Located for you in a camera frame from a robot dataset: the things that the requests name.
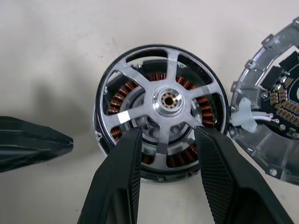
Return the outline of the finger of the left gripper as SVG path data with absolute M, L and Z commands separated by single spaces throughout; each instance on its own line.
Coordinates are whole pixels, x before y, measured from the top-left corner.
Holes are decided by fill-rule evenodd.
M 48 162 L 73 149 L 72 144 L 46 146 L 46 148 L 0 147 L 0 173 Z
M 9 116 L 0 116 L 0 145 L 21 146 L 28 144 L 28 140 L 73 145 L 73 138 L 51 127 Z

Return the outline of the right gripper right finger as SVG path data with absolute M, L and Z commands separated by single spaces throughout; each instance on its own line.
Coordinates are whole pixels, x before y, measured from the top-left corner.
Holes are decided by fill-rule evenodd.
M 216 129 L 194 129 L 204 191 L 215 224 L 294 224 L 270 186 Z

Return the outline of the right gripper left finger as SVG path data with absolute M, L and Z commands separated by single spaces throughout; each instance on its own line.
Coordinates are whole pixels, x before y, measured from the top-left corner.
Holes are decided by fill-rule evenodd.
M 77 224 L 137 224 L 142 129 L 126 131 L 96 170 Z

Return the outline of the motor end cover with circuit board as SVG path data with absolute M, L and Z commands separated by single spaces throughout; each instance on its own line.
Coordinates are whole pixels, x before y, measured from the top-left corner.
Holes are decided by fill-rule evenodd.
M 231 138 L 266 174 L 299 186 L 299 16 L 262 41 L 231 92 Z

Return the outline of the motor stator with copper windings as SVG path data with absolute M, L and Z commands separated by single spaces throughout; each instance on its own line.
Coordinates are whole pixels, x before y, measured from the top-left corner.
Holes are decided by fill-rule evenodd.
M 118 75 L 107 84 L 100 83 L 99 100 L 106 115 L 115 115 L 143 103 L 144 89 L 126 77 Z M 228 131 L 228 107 L 217 94 L 195 98 L 191 114 L 205 127 L 221 133 Z M 94 126 L 99 146 L 109 154 L 121 136 L 134 127 L 142 128 L 142 178 L 149 181 L 172 182 L 195 175 L 199 171 L 194 131 L 186 124 L 173 126 L 170 130 L 168 154 L 157 154 L 159 124 L 149 116 L 132 119 L 117 125 L 109 133 L 104 131 L 104 121 L 95 114 Z

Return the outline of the silver spoked motor rotor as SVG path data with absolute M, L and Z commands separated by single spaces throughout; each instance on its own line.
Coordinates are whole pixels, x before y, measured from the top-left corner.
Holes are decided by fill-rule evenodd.
M 115 115 L 106 115 L 99 100 L 99 94 L 103 93 L 99 85 L 107 84 L 118 75 L 144 89 L 143 103 Z M 191 114 L 195 98 L 217 94 L 229 109 L 227 95 L 214 71 L 194 54 L 171 45 L 144 45 L 123 53 L 104 71 L 100 83 L 95 95 L 93 118 L 95 114 L 100 115 L 105 123 L 104 131 L 109 133 L 117 125 L 149 116 L 159 124 L 157 154 L 169 153 L 173 126 L 183 123 L 193 131 L 197 126 L 204 126 Z

